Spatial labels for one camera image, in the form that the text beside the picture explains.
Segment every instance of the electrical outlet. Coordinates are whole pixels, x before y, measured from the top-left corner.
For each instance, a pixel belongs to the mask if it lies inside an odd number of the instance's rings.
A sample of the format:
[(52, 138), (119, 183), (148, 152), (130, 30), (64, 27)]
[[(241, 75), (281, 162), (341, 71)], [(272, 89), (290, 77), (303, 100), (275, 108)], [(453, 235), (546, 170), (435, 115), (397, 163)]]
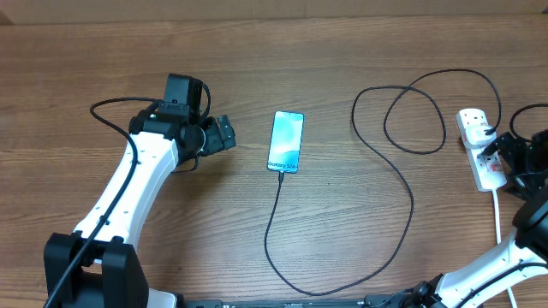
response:
[[(464, 109), (456, 114), (456, 122), (461, 131), (462, 141), (467, 141), (467, 128), (472, 126), (489, 127), (487, 116), (483, 110)], [(493, 133), (492, 138), (496, 138), (496, 133)], [(506, 184), (506, 176), (503, 171), (503, 164), (498, 157), (498, 153), (494, 153), (489, 157), (482, 157), (480, 154), (488, 146), (484, 145), (479, 148), (466, 148), (468, 161), (472, 168), (472, 174), (476, 182), (476, 187), (480, 192), (489, 192)]]

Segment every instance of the blue phone screen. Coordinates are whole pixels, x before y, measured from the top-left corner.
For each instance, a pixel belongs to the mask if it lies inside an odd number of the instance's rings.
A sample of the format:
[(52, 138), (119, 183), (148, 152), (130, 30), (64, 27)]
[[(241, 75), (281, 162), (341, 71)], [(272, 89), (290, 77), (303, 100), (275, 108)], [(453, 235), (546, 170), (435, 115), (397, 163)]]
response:
[(266, 167), (273, 171), (296, 173), (299, 170), (304, 115), (278, 111), (274, 115), (271, 149)]

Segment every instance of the extension cord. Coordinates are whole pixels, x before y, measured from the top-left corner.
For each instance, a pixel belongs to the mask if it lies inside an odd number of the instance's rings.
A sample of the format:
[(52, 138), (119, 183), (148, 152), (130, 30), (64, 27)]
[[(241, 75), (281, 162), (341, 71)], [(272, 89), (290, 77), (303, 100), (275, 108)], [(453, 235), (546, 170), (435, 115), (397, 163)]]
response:
[[(466, 135), (467, 127), (478, 125), (489, 127), (485, 112), (478, 109), (470, 108), (459, 111), (459, 113), (456, 114), (456, 122), (461, 131), (463, 142), (468, 138)], [(480, 155), (486, 146), (488, 146), (488, 144), (475, 149), (466, 148), (476, 187), (480, 192), (490, 192), (506, 184), (503, 164), (498, 157), (498, 153), (495, 152), (489, 157), (482, 157)]]

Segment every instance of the white cord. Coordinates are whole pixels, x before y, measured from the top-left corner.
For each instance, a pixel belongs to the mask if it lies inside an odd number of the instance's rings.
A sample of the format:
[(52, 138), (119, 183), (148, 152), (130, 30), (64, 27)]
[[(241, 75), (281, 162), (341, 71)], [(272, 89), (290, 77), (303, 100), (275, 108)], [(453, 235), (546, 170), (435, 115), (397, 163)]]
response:
[[(495, 208), (495, 232), (497, 234), (497, 244), (500, 244), (501, 241), (501, 231), (500, 231), (500, 210), (498, 209), (498, 195), (497, 195), (497, 189), (493, 189), (493, 207)], [(514, 293), (512, 292), (512, 288), (509, 287), (506, 289), (508, 292), (508, 297), (510, 297), (510, 303), (512, 304), (512, 308), (517, 308), (517, 303), (515, 302)]]

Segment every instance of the phone screen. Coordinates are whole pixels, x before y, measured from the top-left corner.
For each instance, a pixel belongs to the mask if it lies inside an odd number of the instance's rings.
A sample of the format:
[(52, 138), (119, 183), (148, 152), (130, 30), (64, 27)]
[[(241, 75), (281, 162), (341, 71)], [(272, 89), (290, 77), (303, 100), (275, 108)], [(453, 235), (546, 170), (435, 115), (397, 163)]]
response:
[(269, 170), (297, 173), (304, 121), (305, 116), (300, 113), (276, 112), (272, 125), (271, 149), (266, 164)]

